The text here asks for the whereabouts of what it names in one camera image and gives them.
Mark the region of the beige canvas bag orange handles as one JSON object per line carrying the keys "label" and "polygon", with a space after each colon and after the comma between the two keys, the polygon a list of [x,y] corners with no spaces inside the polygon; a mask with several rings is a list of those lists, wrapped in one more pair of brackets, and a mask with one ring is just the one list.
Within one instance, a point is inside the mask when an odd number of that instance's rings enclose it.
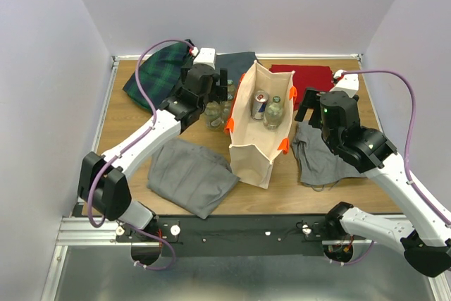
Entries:
{"label": "beige canvas bag orange handles", "polygon": [[[297,89],[294,72],[272,73],[255,61],[243,73],[225,129],[230,134],[230,166],[240,181],[266,189],[269,186],[275,159],[286,154]],[[282,106],[281,124],[269,130],[256,118],[253,106],[261,92],[271,102],[277,96]]]}

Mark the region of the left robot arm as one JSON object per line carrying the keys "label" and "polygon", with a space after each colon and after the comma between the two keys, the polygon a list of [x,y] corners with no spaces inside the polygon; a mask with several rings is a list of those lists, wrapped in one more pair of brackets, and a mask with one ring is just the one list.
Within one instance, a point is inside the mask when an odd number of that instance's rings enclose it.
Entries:
{"label": "left robot arm", "polygon": [[193,63],[141,128],[102,155],[88,153],[82,160],[78,195],[87,204],[90,223],[95,228],[105,220],[127,223],[139,240],[151,240],[156,214],[132,198],[128,179],[156,150],[198,121],[209,102],[226,97],[227,71],[216,70],[212,63]]}

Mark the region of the clear soda water bottle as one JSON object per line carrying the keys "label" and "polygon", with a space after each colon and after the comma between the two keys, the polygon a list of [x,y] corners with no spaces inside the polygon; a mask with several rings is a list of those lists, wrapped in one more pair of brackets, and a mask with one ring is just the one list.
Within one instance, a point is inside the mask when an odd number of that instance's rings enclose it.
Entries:
{"label": "clear soda water bottle", "polygon": [[283,105],[279,96],[274,96],[272,102],[266,106],[263,118],[264,127],[275,130],[283,119]]}
{"label": "clear soda water bottle", "polygon": [[206,127],[211,130],[217,130],[221,125],[221,106],[218,102],[209,102],[204,111]]}
{"label": "clear soda water bottle", "polygon": [[229,79],[227,81],[227,100],[232,101],[235,98],[236,86],[233,80]]}
{"label": "clear soda water bottle", "polygon": [[233,101],[227,100],[221,103],[221,124],[226,125],[228,119],[230,118],[230,112],[232,110]]}

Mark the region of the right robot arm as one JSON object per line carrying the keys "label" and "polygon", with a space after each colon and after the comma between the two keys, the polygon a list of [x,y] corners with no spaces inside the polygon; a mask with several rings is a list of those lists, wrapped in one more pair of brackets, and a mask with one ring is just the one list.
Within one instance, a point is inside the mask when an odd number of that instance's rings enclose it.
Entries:
{"label": "right robot arm", "polygon": [[324,230],[329,238],[357,235],[389,247],[419,273],[436,277],[450,269],[450,211],[406,169],[406,157],[381,131],[360,124],[357,102],[342,90],[307,88],[295,119],[312,109],[309,124],[321,129],[331,153],[383,188],[409,224],[340,202],[326,214]]}

